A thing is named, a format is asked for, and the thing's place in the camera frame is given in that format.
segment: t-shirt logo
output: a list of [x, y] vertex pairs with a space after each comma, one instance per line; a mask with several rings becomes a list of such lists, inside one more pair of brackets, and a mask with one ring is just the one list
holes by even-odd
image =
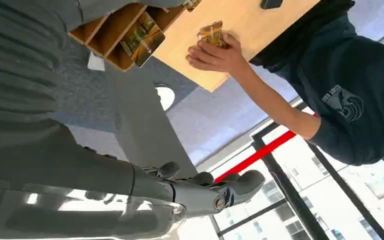
[[358, 120], [364, 112], [363, 100], [339, 85], [326, 93], [322, 100], [340, 113], [347, 122]]

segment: wooden shelf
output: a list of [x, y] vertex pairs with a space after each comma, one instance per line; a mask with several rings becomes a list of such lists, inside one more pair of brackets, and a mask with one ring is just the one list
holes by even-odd
[[155, 21], [158, 27], [165, 32], [167, 28], [179, 17], [185, 10], [183, 6], [177, 6], [172, 8], [166, 8], [168, 12], [159, 7], [148, 6], [146, 11]]
[[130, 3], [110, 15], [78, 27], [68, 35], [125, 72], [131, 69], [134, 63], [120, 41], [141, 14], [147, 11], [164, 32], [183, 10], [183, 6], [158, 8], [141, 3]]

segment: red stripe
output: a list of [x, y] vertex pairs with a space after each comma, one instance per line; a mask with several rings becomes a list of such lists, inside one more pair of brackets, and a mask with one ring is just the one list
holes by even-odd
[[247, 167], [249, 167], [250, 165], [252, 165], [256, 161], [264, 158], [265, 156], [267, 156], [268, 154], [270, 154], [275, 149], [277, 149], [278, 147], [280, 147], [281, 145], [283, 145], [287, 141], [291, 140], [295, 136], [296, 136], [296, 134], [291, 132], [291, 131], [286, 132], [282, 136], [278, 137], [274, 141], [272, 141], [269, 144], [267, 144], [266, 146], [262, 147], [260, 150], [258, 150], [256, 153], [254, 153], [252, 156], [245, 159], [243, 162], [239, 163], [238, 165], [236, 165], [235, 167], [233, 167], [229, 171], [225, 172], [223, 175], [219, 176], [215, 180], [215, 182], [216, 183], [221, 182], [225, 177], [227, 177], [230, 174], [240, 173], [241, 171], [243, 171], [244, 169], [246, 169]]

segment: finger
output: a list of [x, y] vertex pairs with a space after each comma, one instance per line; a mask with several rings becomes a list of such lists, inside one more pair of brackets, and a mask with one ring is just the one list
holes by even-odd
[[241, 48], [241, 43], [234, 36], [227, 32], [223, 32], [223, 40], [236, 49]]
[[214, 57], [223, 59], [223, 56], [225, 55], [226, 49], [216, 47], [214, 45], [209, 44], [208, 42], [205, 41], [199, 41], [198, 46], [206, 51], [207, 53], [213, 55]]
[[207, 52], [201, 50], [199, 47], [190, 47], [189, 53], [192, 57], [199, 59], [205, 63], [212, 64], [212, 65], [219, 65], [220, 64], [220, 58], [215, 57], [211, 54], [208, 54]]
[[216, 65], [212, 65], [210, 63], [203, 62], [197, 58], [194, 58], [191, 55], [186, 57], [186, 60], [189, 61], [189, 64], [199, 70], [203, 71], [217, 71], [218, 67]]

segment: human hand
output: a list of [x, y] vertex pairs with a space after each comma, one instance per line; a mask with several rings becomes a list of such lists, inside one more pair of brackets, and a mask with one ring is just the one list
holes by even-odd
[[229, 73], [232, 76], [249, 68], [250, 65], [242, 56], [241, 43], [226, 32], [223, 33], [223, 40], [229, 45], [227, 49], [199, 41], [197, 46], [189, 48], [186, 60], [196, 69]]

